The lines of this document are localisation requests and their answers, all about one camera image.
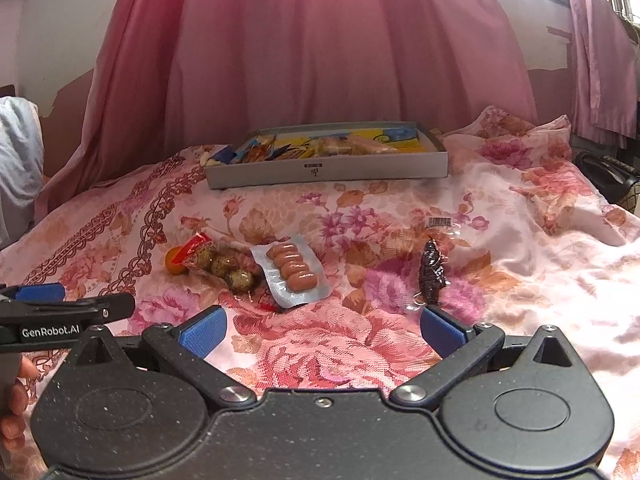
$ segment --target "blue gripper pad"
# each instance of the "blue gripper pad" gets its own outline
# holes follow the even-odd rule
[[[179,326],[178,330],[178,343],[204,359],[225,338],[225,310],[217,305],[210,306]]]
[[[428,308],[424,308],[420,314],[420,333],[427,344],[443,359],[466,344],[464,332]]]
[[[44,285],[23,285],[15,293],[18,301],[50,301],[57,303],[65,299],[65,287],[61,283],[45,283]]]

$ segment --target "open cardboard box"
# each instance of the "open cardboard box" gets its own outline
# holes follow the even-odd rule
[[[449,154],[442,143],[419,124],[411,122],[333,123],[286,126],[260,130],[256,135],[277,134],[278,139],[335,135],[374,128],[414,128],[424,148],[417,153],[381,155],[335,155],[312,158],[268,160],[244,164],[206,166],[211,189],[265,186],[292,182],[327,182],[334,180],[385,180],[402,178],[443,178],[449,173]]]

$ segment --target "orange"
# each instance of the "orange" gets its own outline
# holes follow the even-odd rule
[[[175,255],[178,254],[182,247],[174,247],[169,249],[164,257],[164,266],[166,270],[169,271],[170,274],[183,274],[187,272],[187,267],[181,264],[173,264],[171,260],[175,258]]]

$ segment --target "sausage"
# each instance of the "sausage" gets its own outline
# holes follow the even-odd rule
[[[273,263],[279,269],[281,269],[284,264],[288,264],[289,262],[301,262],[301,261],[302,261],[302,254],[300,253],[280,253],[273,259]]]
[[[267,251],[267,257],[273,260],[280,253],[297,253],[298,247],[295,244],[277,244]]]
[[[309,266],[305,262],[289,262],[280,269],[280,275],[286,280],[297,272],[309,272]]]
[[[294,292],[302,292],[314,288],[318,284],[318,277],[312,272],[297,272],[287,279],[287,286]]]

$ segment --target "pink floral bedspread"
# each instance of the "pink floral bedspread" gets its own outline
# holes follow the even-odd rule
[[[640,478],[640,219],[610,206],[571,164],[566,118],[534,128],[495,108],[443,136],[450,177],[210,190],[192,148],[76,197],[0,253],[7,283],[60,281],[68,298],[127,290],[137,310],[114,332],[180,323],[213,303],[230,319],[208,360],[247,386],[388,391],[437,361],[403,313],[417,290],[417,257],[434,237],[447,257],[447,310],[512,334],[559,325],[616,414],[601,468]],[[450,238],[428,217],[462,226]],[[171,276],[164,254],[201,229],[261,244],[300,233],[333,287],[326,300],[274,314]],[[31,356],[42,376],[64,353]],[[35,478],[32,442],[12,469]]]

